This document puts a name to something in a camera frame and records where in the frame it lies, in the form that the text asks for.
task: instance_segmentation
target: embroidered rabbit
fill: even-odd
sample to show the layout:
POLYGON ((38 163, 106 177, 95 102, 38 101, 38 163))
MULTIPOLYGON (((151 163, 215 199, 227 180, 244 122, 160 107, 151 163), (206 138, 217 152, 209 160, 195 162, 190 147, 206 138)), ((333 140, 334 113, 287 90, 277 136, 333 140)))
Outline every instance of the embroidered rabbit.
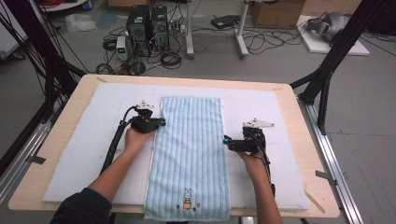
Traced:
POLYGON ((190 211, 191 209, 191 189, 184 189, 183 208, 185 211, 190 211))

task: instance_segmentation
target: blue striped towel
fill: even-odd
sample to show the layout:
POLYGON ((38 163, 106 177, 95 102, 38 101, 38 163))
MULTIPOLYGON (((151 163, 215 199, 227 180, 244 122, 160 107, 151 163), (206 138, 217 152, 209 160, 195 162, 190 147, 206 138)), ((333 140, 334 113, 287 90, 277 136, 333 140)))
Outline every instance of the blue striped towel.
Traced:
POLYGON ((145 218, 229 219, 220 99, 163 98, 162 112, 166 126, 155 135, 145 218))

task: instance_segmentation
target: plastic bag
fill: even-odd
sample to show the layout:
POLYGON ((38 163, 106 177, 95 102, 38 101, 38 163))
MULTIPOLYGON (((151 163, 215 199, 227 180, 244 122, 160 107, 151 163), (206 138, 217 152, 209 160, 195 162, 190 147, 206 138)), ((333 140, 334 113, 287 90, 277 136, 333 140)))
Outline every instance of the plastic bag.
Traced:
POLYGON ((95 22, 89 15, 72 14, 66 16, 67 32, 90 31, 96 29, 95 22))

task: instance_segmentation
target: black sleeve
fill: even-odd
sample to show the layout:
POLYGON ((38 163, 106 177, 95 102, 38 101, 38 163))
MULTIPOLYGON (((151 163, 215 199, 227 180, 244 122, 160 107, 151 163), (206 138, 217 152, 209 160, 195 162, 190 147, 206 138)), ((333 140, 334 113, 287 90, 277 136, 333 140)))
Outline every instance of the black sleeve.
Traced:
POLYGON ((93 189, 85 188, 65 199, 50 222, 107 224, 111 203, 93 189))

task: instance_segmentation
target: gray floor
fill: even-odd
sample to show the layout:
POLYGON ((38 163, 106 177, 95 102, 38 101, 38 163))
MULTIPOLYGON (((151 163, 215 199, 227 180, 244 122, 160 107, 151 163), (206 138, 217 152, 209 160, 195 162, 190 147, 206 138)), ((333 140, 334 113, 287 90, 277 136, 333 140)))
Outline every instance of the gray floor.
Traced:
MULTIPOLYGON (((71 13, 86 12, 74 8, 53 17, 59 22, 64 15, 71 13)), ((98 9, 88 12, 95 21, 101 18, 102 13, 98 9)), ((124 24, 125 20, 119 19, 107 30, 66 33, 64 38, 87 68, 93 71, 97 64, 103 62, 102 38, 124 24)), ((168 77, 291 83, 313 72, 325 58, 324 54, 308 53, 302 44, 270 49, 241 61, 232 35, 208 35, 206 32, 194 37, 200 39, 195 43, 205 45, 206 53, 197 53, 193 61, 183 59, 179 69, 166 70, 168 77)), ((394 42, 371 41, 396 53, 394 42)), ((330 89, 326 127, 364 223, 392 223, 396 219, 396 57, 364 40, 361 43, 371 54, 369 57, 347 56, 336 70, 330 89)), ((65 53, 69 55, 69 62, 79 66, 69 50, 65 53)), ((43 97, 28 60, 0 61, 0 68, 2 156, 41 106, 43 97)), ((163 77, 164 73, 152 69, 145 75, 163 77)), ((52 213, 10 211, 8 200, 9 196, 0 206, 1 223, 45 223, 52 216, 52 213)), ((346 223, 343 216, 336 219, 310 218, 308 221, 346 223)), ((296 218, 285 218, 285 223, 301 222, 296 218)))

